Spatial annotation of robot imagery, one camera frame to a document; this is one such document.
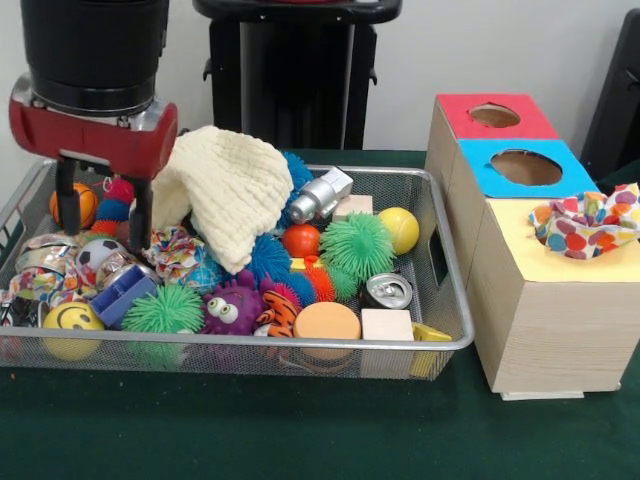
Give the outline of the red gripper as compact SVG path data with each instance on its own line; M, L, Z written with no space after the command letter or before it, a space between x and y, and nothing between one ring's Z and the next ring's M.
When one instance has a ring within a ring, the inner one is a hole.
M146 110L132 116L99 118L36 107L35 100L30 76L21 75L10 95L9 124L22 149L47 158L63 158L57 163L55 185L65 233L74 236L79 232L74 174L75 160L80 160L128 176L135 196L129 217L129 245L136 252L148 249L153 206L150 180L167 164L178 135L176 105L154 100Z

